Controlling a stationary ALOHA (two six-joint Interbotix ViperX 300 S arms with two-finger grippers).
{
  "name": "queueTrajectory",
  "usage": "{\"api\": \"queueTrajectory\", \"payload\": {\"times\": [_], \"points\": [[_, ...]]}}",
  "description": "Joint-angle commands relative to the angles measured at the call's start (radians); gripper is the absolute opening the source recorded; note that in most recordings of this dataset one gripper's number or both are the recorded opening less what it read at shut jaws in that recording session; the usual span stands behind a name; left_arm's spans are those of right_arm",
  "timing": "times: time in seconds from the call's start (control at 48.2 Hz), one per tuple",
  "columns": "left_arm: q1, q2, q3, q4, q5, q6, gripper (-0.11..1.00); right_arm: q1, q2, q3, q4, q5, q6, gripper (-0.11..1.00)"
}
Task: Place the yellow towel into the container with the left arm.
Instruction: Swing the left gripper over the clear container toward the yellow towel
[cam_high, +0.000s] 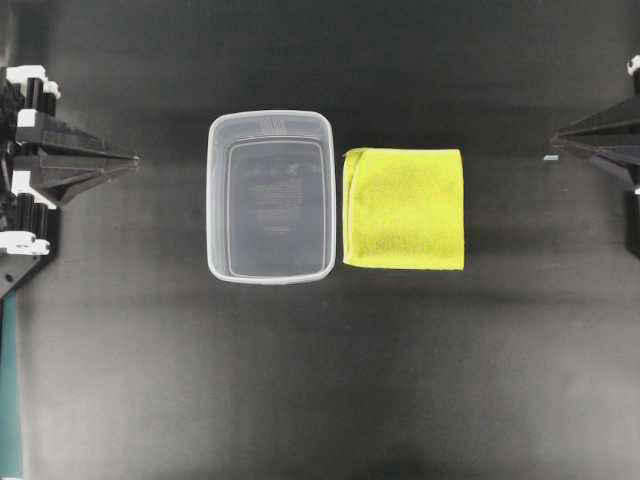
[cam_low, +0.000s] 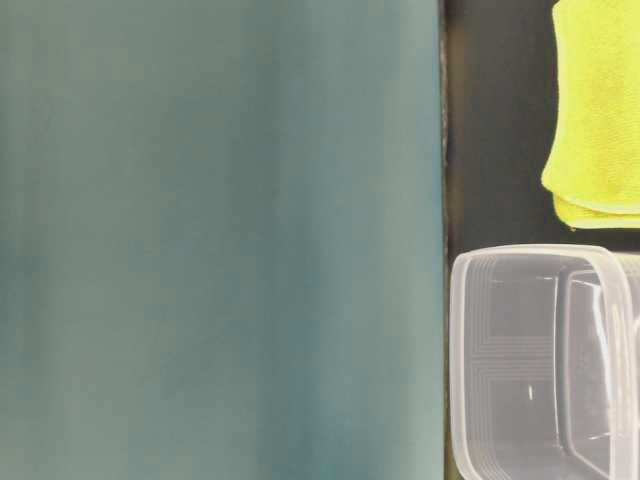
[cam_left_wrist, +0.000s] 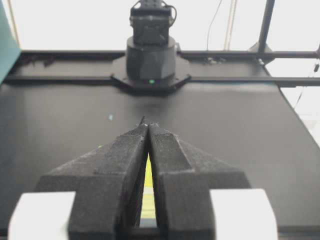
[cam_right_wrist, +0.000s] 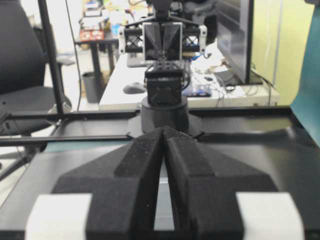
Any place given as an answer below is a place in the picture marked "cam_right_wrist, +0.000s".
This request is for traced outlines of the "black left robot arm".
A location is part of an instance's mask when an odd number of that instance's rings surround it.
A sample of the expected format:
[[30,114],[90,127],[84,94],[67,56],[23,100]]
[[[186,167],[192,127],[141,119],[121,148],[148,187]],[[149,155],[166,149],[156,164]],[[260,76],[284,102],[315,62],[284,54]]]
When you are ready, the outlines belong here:
[[146,96],[137,116],[140,135],[105,155],[60,174],[28,216],[27,240],[130,240],[154,230],[164,128],[197,127],[182,92],[190,84],[178,66],[189,36],[206,47],[207,28],[181,20],[143,20],[118,29],[119,51],[137,50],[153,64],[144,73]]

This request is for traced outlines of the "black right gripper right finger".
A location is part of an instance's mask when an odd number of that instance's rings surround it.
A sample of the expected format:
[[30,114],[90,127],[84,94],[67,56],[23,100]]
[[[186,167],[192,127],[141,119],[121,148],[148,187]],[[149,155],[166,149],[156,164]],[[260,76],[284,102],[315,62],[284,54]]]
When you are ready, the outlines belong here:
[[169,126],[163,129],[170,177],[199,240],[303,240],[302,217],[265,172]]

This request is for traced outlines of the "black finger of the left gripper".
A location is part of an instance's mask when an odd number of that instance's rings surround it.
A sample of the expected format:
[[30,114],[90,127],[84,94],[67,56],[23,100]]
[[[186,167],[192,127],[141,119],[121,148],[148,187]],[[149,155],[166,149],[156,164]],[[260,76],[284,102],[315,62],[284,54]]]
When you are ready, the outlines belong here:
[[142,24],[143,54],[147,61],[157,61],[162,57],[161,27],[157,22]]
[[168,61],[178,61],[182,57],[183,25],[180,22],[169,22],[164,25],[162,51]]

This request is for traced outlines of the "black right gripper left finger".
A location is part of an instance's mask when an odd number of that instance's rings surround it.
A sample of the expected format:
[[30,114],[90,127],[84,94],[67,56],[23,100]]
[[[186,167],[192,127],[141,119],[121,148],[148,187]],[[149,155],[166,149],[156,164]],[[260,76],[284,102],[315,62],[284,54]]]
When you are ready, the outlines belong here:
[[37,197],[27,240],[129,240],[154,227],[162,128],[62,174]]

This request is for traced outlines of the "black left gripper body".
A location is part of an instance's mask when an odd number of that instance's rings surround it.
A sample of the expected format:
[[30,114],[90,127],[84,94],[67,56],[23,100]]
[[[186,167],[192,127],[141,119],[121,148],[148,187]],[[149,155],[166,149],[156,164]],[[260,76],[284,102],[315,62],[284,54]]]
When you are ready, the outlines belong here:
[[205,25],[200,25],[191,21],[137,21],[120,26],[118,29],[118,50],[122,54],[143,53],[144,37],[143,23],[159,23],[162,40],[164,28],[167,23],[182,23],[182,56],[192,53],[204,53],[208,29]]

